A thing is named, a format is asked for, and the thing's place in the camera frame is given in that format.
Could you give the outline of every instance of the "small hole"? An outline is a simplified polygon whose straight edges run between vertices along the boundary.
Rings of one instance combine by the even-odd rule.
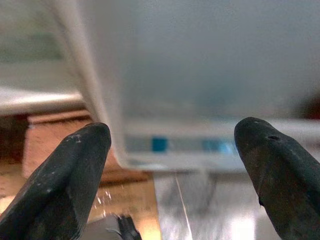
[[[268,136],[268,139],[279,140],[279,137],[277,137],[277,136]]]

